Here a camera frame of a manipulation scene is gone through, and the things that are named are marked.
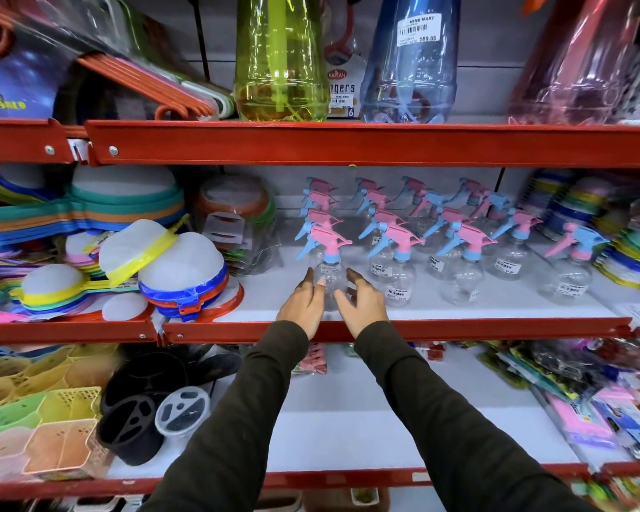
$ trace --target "person's left hand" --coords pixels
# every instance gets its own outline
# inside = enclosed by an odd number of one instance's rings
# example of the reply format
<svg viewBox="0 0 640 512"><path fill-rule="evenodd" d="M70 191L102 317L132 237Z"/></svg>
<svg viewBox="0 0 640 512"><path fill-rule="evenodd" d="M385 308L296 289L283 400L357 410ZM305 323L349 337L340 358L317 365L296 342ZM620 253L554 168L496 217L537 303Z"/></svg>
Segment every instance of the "person's left hand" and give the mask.
<svg viewBox="0 0 640 512"><path fill-rule="evenodd" d="M321 278L313 287L313 269L308 268L306 277L284 303L275 321L293 321L313 339L325 311L325 279Z"/></svg>

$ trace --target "person's left arm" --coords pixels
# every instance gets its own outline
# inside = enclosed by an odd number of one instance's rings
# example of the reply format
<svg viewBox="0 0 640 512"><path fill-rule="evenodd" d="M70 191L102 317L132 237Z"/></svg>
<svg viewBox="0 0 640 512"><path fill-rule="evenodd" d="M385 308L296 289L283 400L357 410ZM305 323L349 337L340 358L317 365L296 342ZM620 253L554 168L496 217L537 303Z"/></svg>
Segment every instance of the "person's left arm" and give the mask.
<svg viewBox="0 0 640 512"><path fill-rule="evenodd" d="M166 471L142 512L254 509L291 371L315 335L324 292L324 285L313 287L309 271L277 321L249 351L235 381Z"/></svg>

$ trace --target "blue plastic bottle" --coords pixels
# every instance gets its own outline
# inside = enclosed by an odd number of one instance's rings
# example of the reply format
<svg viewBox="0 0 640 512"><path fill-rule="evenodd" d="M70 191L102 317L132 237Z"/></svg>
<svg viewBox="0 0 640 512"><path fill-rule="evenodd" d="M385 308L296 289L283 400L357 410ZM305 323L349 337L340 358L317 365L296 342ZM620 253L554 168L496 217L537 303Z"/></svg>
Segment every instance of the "blue plastic bottle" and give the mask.
<svg viewBox="0 0 640 512"><path fill-rule="evenodd" d="M460 0L384 0L361 86L365 122L443 123L455 102Z"/></svg>

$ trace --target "yellow-green plastic bottle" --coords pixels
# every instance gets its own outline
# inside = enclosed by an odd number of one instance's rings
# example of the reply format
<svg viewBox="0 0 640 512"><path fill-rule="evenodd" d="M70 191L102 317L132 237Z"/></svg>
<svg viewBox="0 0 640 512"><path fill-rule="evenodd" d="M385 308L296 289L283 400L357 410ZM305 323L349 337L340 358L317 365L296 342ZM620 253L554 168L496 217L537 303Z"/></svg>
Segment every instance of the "yellow-green plastic bottle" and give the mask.
<svg viewBox="0 0 640 512"><path fill-rule="evenodd" d="M251 121L322 121L330 85L319 0L238 0L235 100Z"/></svg>

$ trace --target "sleeve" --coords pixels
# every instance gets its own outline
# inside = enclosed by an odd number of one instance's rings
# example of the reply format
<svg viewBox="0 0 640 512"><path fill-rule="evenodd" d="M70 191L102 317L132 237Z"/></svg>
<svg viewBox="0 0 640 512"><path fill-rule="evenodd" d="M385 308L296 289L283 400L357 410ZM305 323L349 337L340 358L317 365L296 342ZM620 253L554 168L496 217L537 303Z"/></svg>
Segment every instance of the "sleeve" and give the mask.
<svg viewBox="0 0 640 512"><path fill-rule="evenodd" d="M596 511L434 373L388 321L356 339L446 510Z"/></svg>
<svg viewBox="0 0 640 512"><path fill-rule="evenodd" d="M268 327L142 512L253 510L291 371L307 351L308 337L297 324Z"/></svg>

